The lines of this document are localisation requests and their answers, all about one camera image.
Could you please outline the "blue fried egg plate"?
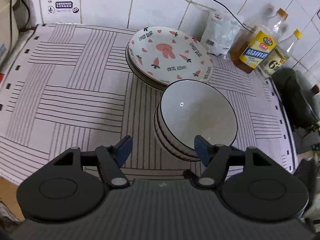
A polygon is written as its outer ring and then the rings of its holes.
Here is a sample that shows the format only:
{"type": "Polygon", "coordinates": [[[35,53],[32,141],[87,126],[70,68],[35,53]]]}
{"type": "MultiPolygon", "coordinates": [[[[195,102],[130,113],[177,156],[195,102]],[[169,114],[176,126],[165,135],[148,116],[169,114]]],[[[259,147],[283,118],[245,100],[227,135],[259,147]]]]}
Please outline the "blue fried egg plate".
{"type": "MultiPolygon", "coordinates": [[[[176,80],[174,80],[173,82],[176,82],[176,81],[179,81],[179,80],[196,80],[196,81],[200,81],[200,82],[203,82],[203,83],[208,83],[209,82],[209,80],[210,80],[210,78],[212,77],[212,74],[213,74],[213,65],[211,65],[210,66],[210,68],[208,68],[208,70],[209,70],[209,74],[206,74],[206,77],[207,77],[207,79],[199,79],[199,78],[196,78],[196,77],[187,77],[187,78],[182,78],[182,77],[180,77],[179,75],[177,76],[177,79],[176,80]]],[[[156,80],[156,79],[154,79],[150,74],[146,74],[145,72],[143,72],[143,71],[141,71],[143,74],[145,74],[145,75],[147,75],[148,77],[150,77],[151,79],[153,79],[153,80],[155,80],[155,81],[157,81],[157,82],[159,82],[159,83],[161,83],[161,84],[164,84],[164,85],[170,85],[171,84],[171,82],[169,82],[169,83],[166,83],[166,82],[161,82],[161,81],[158,81],[158,80],[156,80]]]]}

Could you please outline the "black cooking pot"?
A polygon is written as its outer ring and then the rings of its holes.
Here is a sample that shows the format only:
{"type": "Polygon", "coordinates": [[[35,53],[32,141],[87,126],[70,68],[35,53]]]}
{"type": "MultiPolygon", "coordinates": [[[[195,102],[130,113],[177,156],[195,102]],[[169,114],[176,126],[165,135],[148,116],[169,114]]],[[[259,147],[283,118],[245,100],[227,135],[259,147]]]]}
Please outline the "black cooking pot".
{"type": "Polygon", "coordinates": [[[312,85],[300,72],[289,68],[272,76],[292,129],[319,132],[319,85],[312,85]]]}

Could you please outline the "clear vinegar bottle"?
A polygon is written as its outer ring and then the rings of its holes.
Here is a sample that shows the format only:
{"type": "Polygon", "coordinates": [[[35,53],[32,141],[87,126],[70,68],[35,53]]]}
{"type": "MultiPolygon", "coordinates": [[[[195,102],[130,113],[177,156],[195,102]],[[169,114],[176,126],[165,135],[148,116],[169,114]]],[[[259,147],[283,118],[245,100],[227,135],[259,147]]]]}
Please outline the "clear vinegar bottle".
{"type": "Polygon", "coordinates": [[[303,37],[302,32],[296,29],[293,34],[280,41],[259,64],[261,75],[268,79],[290,58],[297,42],[303,37]]]}

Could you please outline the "striped table mat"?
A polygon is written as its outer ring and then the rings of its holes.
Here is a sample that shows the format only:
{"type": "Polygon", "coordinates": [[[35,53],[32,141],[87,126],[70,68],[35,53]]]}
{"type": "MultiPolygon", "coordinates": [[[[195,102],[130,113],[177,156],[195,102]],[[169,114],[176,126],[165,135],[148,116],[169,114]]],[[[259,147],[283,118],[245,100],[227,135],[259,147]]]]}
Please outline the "striped table mat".
{"type": "MultiPolygon", "coordinates": [[[[181,179],[200,174],[200,161],[161,149],[153,115],[161,92],[140,81],[125,49],[136,31],[43,24],[27,34],[1,82],[1,177],[19,185],[72,146],[92,151],[133,138],[123,172],[129,179],[181,179]]],[[[272,81],[240,72],[211,56],[209,84],[231,103],[238,120],[233,146],[257,146],[289,172],[298,166],[290,125],[272,81]]]]}

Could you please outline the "white rice cooker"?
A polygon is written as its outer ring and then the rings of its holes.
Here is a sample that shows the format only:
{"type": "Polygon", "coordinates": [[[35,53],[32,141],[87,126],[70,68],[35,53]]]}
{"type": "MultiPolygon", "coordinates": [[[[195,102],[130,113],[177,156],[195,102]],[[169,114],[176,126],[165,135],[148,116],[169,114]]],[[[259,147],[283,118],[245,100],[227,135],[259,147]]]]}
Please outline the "white rice cooker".
{"type": "Polygon", "coordinates": [[[14,5],[17,0],[1,0],[1,64],[7,59],[18,40],[18,28],[14,16],[14,5]]]}

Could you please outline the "pink rabbit carrot plate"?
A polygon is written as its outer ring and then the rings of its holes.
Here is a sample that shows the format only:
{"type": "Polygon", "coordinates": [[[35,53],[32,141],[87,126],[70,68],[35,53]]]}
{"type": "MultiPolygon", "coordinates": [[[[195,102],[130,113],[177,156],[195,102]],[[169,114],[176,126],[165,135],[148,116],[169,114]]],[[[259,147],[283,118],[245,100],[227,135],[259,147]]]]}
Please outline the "pink rabbit carrot plate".
{"type": "Polygon", "coordinates": [[[161,82],[182,78],[207,79],[213,61],[200,42],[169,27],[145,27],[129,41],[129,55],[139,70],[161,82]]]}

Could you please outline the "white bowl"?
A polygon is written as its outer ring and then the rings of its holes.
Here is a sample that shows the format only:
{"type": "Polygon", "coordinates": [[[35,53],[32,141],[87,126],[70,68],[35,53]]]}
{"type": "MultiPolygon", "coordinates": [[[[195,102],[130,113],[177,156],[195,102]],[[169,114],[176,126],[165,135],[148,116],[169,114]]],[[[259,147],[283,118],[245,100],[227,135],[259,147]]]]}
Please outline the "white bowl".
{"type": "Polygon", "coordinates": [[[157,108],[155,110],[154,119],[156,119],[157,125],[159,126],[159,128],[163,134],[163,137],[165,137],[165,139],[167,139],[167,141],[169,142],[169,144],[171,146],[173,146],[175,149],[179,150],[180,152],[182,152],[185,155],[198,158],[197,154],[195,153],[195,151],[193,149],[185,146],[178,139],[176,139],[172,135],[172,133],[169,131],[169,129],[167,128],[167,126],[165,125],[165,123],[161,117],[160,103],[158,103],[157,108]]]}
{"type": "Polygon", "coordinates": [[[179,80],[165,89],[158,120],[167,138],[176,140],[185,153],[194,150],[197,135],[212,145],[231,146],[238,132],[231,103],[214,87],[196,80],[179,80]]]}
{"type": "Polygon", "coordinates": [[[192,161],[192,162],[200,161],[199,158],[190,157],[188,155],[185,155],[182,152],[180,152],[179,150],[175,149],[173,146],[171,146],[169,144],[169,142],[167,141],[167,139],[165,139],[165,137],[163,137],[163,134],[162,134],[159,126],[157,125],[156,119],[153,120],[153,125],[154,125],[154,129],[155,129],[155,136],[157,137],[157,140],[158,140],[160,146],[163,147],[166,151],[168,151],[170,154],[174,155],[176,158],[179,158],[179,159],[182,159],[185,161],[192,161]]]}

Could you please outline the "blue wall sticker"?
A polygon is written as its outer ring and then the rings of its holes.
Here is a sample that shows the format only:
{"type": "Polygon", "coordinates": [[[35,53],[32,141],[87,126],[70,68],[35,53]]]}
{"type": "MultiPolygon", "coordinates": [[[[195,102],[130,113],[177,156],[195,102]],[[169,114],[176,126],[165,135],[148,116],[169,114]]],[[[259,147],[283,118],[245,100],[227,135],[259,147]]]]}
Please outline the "blue wall sticker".
{"type": "Polygon", "coordinates": [[[58,1],[54,5],[48,6],[48,13],[54,14],[55,12],[72,12],[74,14],[79,12],[79,8],[73,5],[72,1],[58,1]]]}

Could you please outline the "yellow label oil bottle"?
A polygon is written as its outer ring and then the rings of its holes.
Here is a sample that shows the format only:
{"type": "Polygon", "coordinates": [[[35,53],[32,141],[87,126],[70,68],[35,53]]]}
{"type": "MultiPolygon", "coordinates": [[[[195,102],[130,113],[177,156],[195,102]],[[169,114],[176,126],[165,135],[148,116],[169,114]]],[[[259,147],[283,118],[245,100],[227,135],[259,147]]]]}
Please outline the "yellow label oil bottle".
{"type": "Polygon", "coordinates": [[[232,47],[233,64],[247,74],[251,73],[277,45],[287,17],[288,13],[280,8],[275,15],[260,20],[253,34],[232,47]]]}

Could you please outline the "white salt bag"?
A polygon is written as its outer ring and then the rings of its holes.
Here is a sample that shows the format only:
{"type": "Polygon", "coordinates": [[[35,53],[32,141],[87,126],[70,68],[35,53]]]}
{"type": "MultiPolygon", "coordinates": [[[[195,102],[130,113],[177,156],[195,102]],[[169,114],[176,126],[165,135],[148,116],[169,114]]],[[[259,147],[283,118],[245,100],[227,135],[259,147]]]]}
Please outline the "white salt bag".
{"type": "Polygon", "coordinates": [[[217,57],[225,58],[241,29],[241,24],[224,12],[210,11],[200,43],[217,57]]]}

